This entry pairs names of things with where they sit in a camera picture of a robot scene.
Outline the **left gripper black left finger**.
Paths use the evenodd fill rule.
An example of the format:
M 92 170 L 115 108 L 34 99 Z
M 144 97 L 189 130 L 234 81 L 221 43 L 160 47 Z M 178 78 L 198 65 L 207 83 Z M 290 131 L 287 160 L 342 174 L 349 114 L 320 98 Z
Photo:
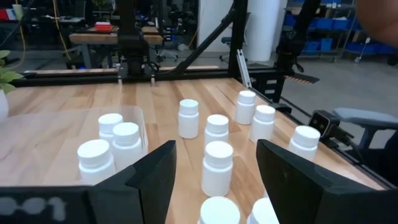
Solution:
M 92 223 L 165 223 L 175 183 L 177 144 L 169 140 L 88 191 Z

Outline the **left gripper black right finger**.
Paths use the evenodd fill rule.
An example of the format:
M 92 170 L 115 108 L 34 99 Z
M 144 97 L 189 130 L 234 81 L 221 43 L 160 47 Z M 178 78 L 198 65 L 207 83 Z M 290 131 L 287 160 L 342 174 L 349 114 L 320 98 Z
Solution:
M 265 139 L 256 160 L 280 223 L 397 224 L 397 189 L 372 189 Z

